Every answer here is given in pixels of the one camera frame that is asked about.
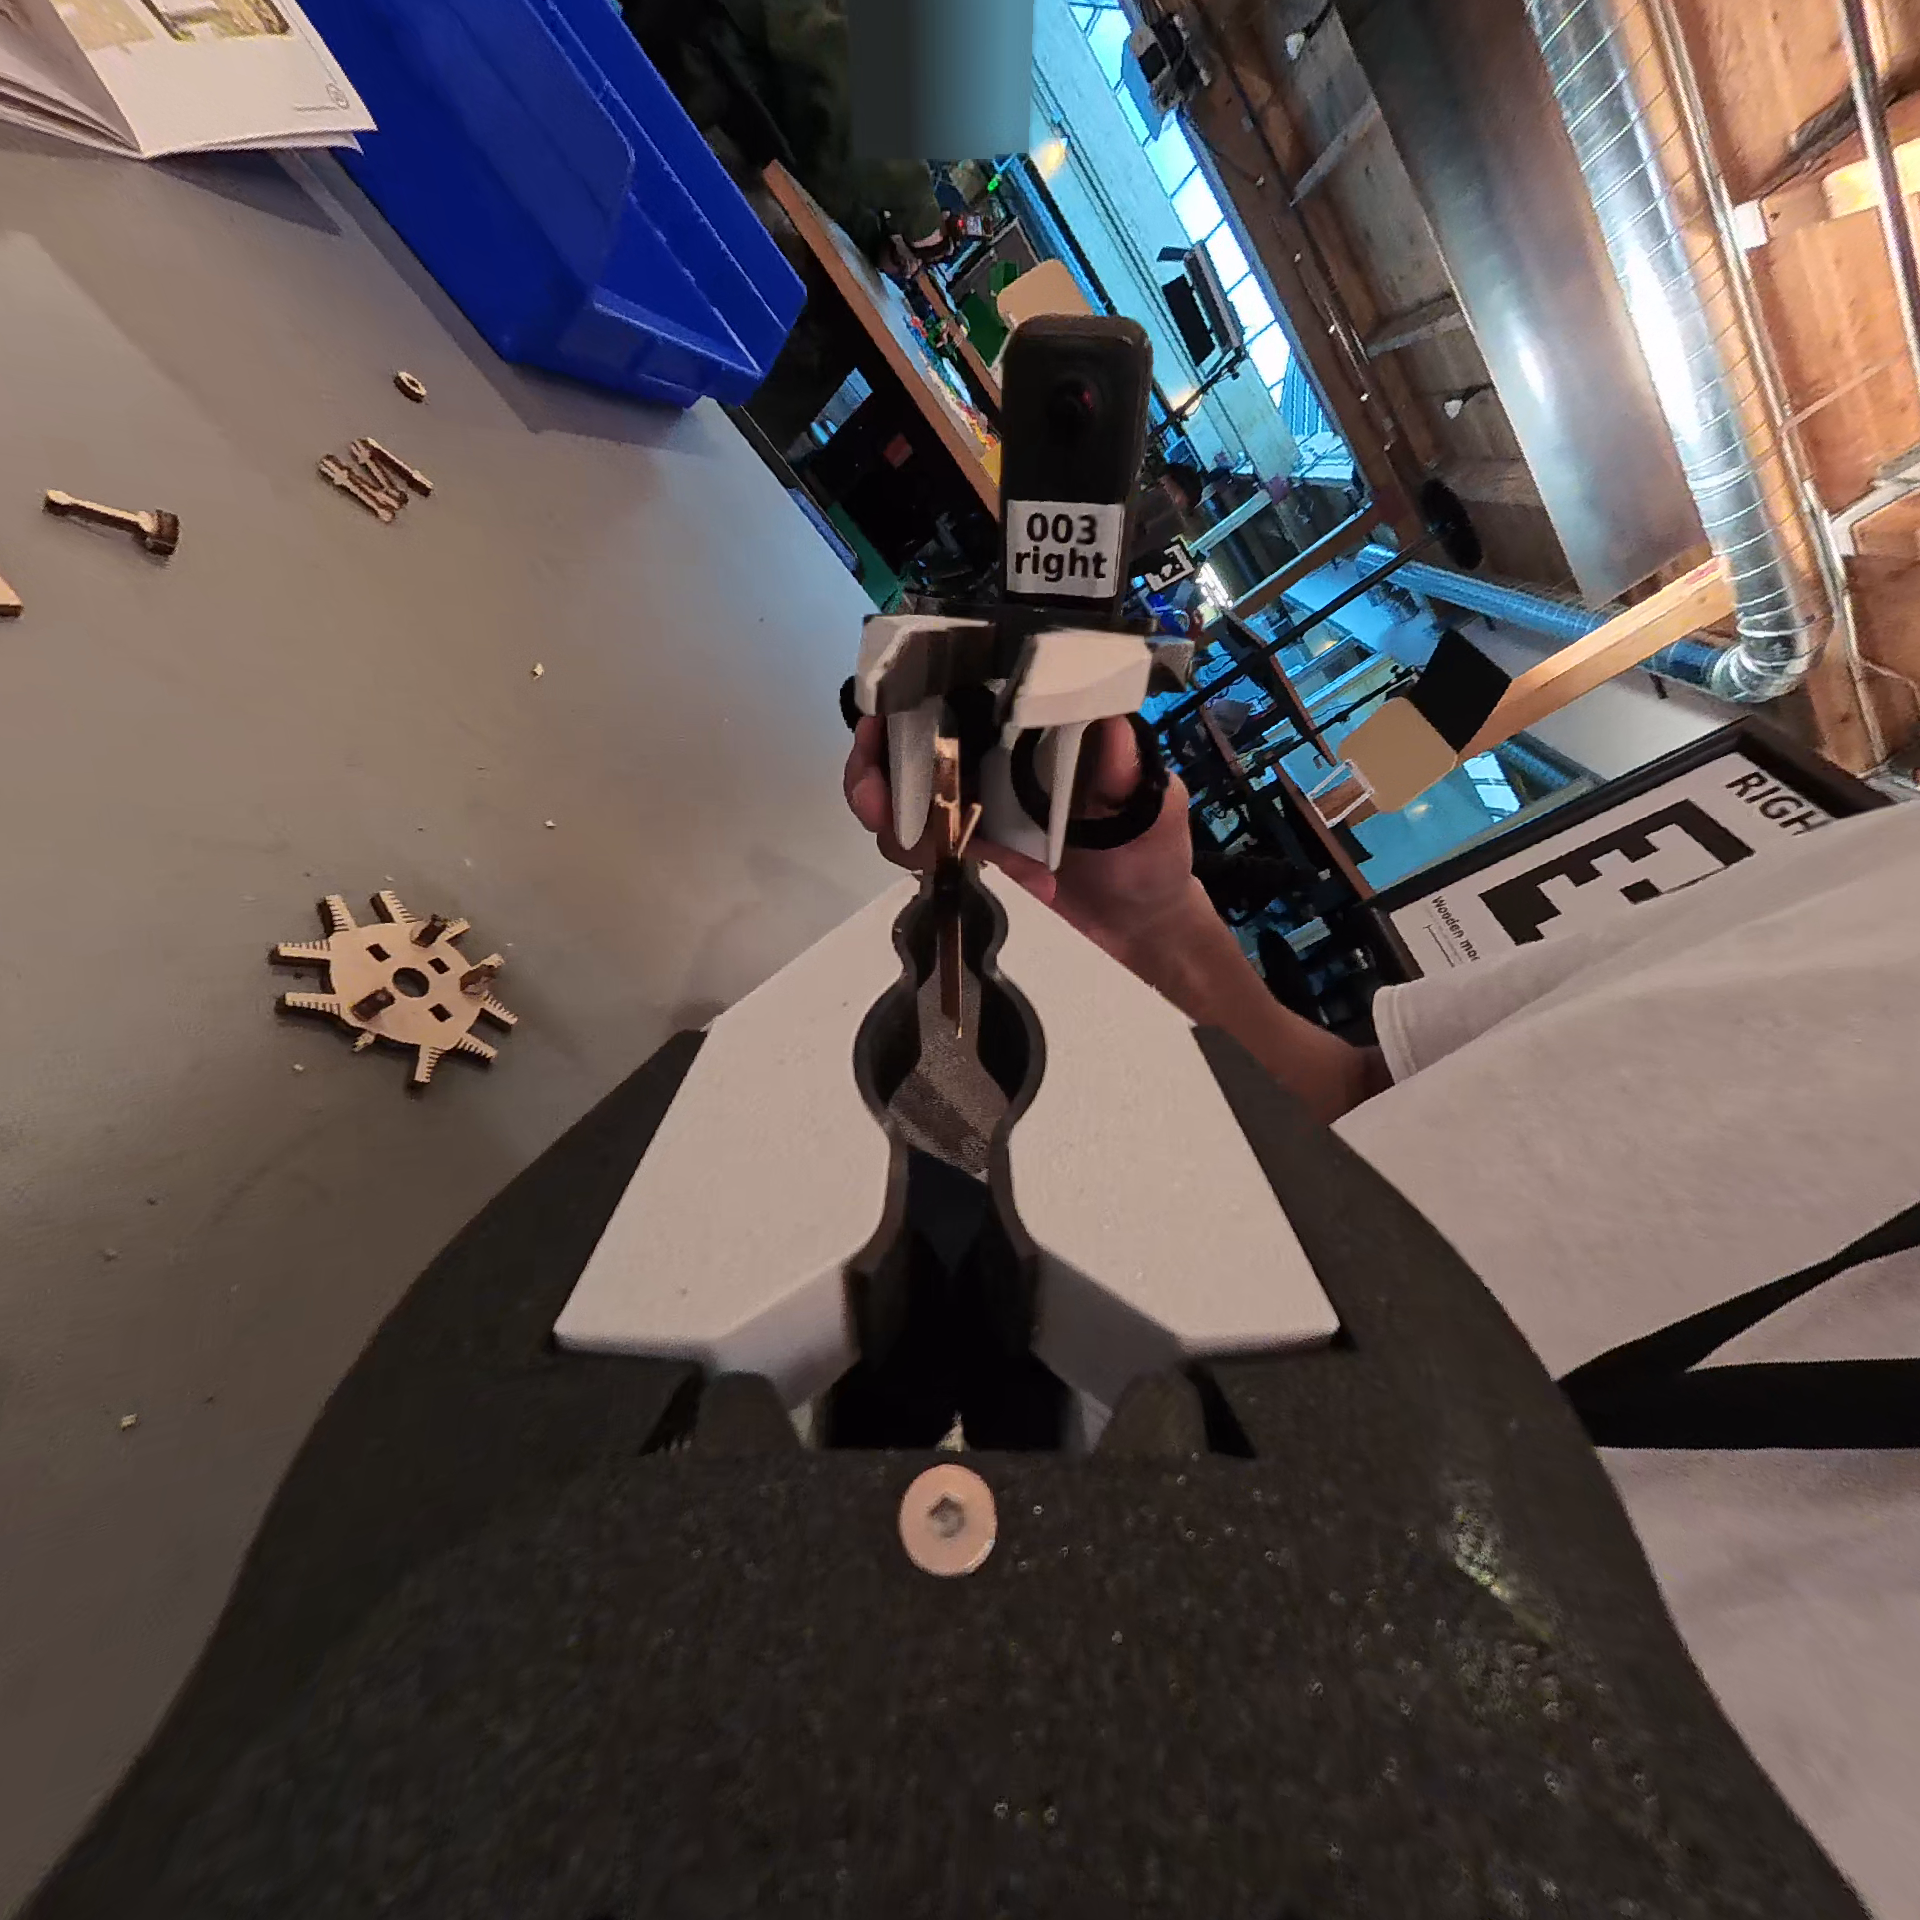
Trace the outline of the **ribbed silver duct pipe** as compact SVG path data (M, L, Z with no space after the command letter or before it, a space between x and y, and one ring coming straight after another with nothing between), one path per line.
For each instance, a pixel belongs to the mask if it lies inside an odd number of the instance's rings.
M1672 5L1525 2L1557 116L1712 554L1733 636L1675 643L1664 679L1764 704L1835 629L1835 561L1760 297L1733 235L1705 98Z

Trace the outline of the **spoked wooden gear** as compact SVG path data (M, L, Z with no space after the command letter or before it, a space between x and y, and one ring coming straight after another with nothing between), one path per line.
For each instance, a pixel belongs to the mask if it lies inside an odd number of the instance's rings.
M507 955L467 954L467 919L417 915L393 889L369 906L362 920L342 895L325 895L317 938L269 949L273 969L315 975L276 995L276 1016L323 1021L349 1034L356 1053L407 1053L412 1096L447 1059L497 1061L482 1030L512 1034L519 1022L497 993Z

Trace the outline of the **smooth grey metal duct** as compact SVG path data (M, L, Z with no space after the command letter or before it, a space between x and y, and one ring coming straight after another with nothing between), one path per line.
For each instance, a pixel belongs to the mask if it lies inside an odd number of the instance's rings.
M1524 5L1338 18L1577 589L1651 579L1705 536Z

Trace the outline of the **framed marker sign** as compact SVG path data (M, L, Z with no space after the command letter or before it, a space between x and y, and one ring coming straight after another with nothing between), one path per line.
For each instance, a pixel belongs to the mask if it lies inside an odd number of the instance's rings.
M1375 893L1370 951L1389 986L1459 973L1613 926L1894 802L1760 719L1737 719Z

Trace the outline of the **person's right hand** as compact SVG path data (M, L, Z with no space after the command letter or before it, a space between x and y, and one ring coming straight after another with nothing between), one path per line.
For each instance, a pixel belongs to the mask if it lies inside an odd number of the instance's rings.
M906 847L893 829L886 725L861 717L851 732L844 764L844 800L863 829L876 837L879 853L904 868L931 860L931 839ZM1074 813L1115 814L1140 785L1140 747L1129 724L1119 717L1097 722L1074 770ZM1147 951L1149 932L1188 904L1192 852L1185 821L1185 791L1171 780L1154 825L1121 849L1066 849L1057 868L975 833L975 862L985 862L1046 904L1060 919L1125 964Z

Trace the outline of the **instruction booklet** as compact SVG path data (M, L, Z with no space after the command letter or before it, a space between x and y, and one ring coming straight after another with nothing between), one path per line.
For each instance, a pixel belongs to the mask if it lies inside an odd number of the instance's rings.
M2 120L141 161L356 149L376 128L294 2L6 2Z

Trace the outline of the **slim wooden part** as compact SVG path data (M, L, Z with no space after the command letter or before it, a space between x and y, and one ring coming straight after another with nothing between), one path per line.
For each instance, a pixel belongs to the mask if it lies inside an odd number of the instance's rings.
M933 954L940 1014L958 1041L969 1032L965 910L969 849L980 816L982 804L967 800L962 743L958 737L935 730L930 802L930 821L933 825Z

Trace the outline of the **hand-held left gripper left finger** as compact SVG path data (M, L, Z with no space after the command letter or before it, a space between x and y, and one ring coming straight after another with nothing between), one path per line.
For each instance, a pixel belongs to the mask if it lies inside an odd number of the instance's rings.
M708 1022L553 1326L563 1353L760 1377L787 1408L851 1369L847 1269L893 1171L853 1046L916 895L897 880Z

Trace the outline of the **blue plastic bin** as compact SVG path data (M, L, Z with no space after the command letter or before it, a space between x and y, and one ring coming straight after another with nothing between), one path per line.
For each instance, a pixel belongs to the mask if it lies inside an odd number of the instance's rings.
M349 175L498 358L754 396L803 281L613 5L303 10L374 120Z

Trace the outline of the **headed wooden pin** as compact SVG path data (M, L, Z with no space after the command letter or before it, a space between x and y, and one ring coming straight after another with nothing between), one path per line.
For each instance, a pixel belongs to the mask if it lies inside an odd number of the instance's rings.
M53 488L44 492L41 510L45 516L125 534L147 557L160 561L180 548L180 516L164 510L124 510Z

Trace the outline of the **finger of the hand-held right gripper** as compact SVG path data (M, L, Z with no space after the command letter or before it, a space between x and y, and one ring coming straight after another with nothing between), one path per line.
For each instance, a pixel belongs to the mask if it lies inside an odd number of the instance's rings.
M1045 732L1137 713L1153 692L1179 692L1189 640L1029 635L998 692L1001 732Z
M876 613L861 630L858 716L882 722L893 837L906 852L921 842L933 806L953 630L946 617L926 613Z

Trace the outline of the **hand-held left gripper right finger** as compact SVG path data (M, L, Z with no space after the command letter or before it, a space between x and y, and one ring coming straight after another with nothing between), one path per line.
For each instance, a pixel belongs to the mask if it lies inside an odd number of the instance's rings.
M1336 1310L1192 1021L994 868L980 881L1003 915L997 982L1037 1019L1005 1162L1070 1445L1140 1377L1325 1348Z

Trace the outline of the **wooden ceiling beam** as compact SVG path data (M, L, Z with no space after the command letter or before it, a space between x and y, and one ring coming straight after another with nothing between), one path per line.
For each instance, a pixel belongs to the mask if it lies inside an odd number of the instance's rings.
M1595 686L1642 665L1662 647L1729 619L1733 605L1729 561L1713 557L1695 565L1685 577L1513 679L1498 706L1460 750L1460 759L1491 751Z

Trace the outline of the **grey desk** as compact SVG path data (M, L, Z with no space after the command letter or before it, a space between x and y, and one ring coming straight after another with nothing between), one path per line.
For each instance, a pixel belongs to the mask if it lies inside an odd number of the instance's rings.
M329 155L5 129L5 1914L141 1753L416 1274L674 1032L883 887L866 605L719 408L514 368ZM433 480L382 525L317 473ZM180 516L180 548L45 516ZM393 889L497 1061L270 966Z

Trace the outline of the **wooden workbench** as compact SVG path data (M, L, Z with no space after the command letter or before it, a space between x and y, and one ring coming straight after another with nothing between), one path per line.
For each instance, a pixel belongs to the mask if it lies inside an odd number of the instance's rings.
M960 406L946 376L938 370L931 348L912 327L912 315L900 289L886 279L851 242L821 204L796 180L779 161L762 171L764 189L796 230L817 266L827 275L841 304L904 385L906 396L933 431L952 464L998 519L998 467L988 452L985 430Z

